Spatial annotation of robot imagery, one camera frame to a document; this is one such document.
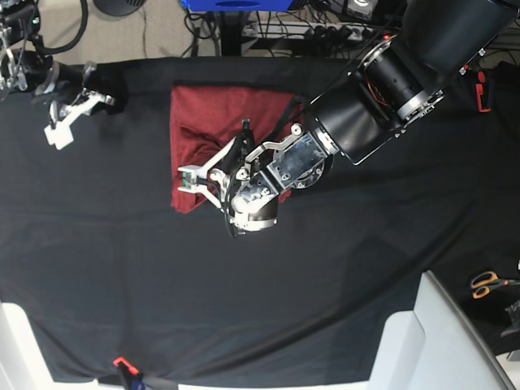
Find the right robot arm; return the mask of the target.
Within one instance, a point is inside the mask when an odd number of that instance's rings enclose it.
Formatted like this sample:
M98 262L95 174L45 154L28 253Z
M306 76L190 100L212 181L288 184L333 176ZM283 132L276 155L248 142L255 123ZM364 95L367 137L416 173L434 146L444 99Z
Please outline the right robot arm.
M29 93L33 101L46 104L49 123L44 133L57 150L74 141L72 124L82 115L114 114L123 102L120 88L109 83L96 63L73 67L54 58L79 43L88 17L89 5L81 1L77 34L67 44L50 48L40 34L38 1L1 2L1 99Z

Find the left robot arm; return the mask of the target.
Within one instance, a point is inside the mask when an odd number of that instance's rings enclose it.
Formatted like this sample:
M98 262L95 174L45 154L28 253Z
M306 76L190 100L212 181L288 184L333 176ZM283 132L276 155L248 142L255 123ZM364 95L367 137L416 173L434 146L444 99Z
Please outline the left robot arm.
M347 80L289 103L260 141L240 131L178 189L209 201L232 235L277 222L280 198L317 183L337 154L359 164L431 112L444 86L518 16L516 1L410 1L398 34L373 44Z

